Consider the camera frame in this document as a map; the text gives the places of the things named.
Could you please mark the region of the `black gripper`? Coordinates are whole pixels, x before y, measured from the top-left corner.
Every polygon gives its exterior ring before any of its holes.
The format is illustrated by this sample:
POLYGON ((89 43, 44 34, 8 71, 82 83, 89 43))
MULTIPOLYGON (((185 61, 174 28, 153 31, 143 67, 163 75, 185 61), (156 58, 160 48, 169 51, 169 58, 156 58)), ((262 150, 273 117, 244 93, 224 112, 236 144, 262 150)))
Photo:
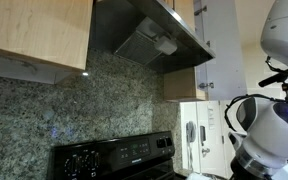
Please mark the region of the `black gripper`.
POLYGON ((265 175, 263 177, 258 177, 253 175, 244 169, 238 162, 236 158, 234 158, 230 163, 230 168, 233 172, 229 180, 271 180, 269 175, 265 175))

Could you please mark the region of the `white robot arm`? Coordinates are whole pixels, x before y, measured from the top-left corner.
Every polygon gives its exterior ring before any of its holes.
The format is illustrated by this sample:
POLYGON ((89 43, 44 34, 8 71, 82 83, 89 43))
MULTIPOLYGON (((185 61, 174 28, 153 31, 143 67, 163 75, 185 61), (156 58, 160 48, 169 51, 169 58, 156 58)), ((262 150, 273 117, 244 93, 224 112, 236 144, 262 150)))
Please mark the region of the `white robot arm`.
MULTIPOLYGON (((275 0, 261 35, 268 59, 288 67, 288 0, 275 0)), ((280 82, 288 92, 288 68, 260 82, 262 87, 280 82)), ((229 180, 288 180, 288 95, 283 99, 261 94, 237 96, 236 119, 242 133, 231 130, 235 149, 229 180)))

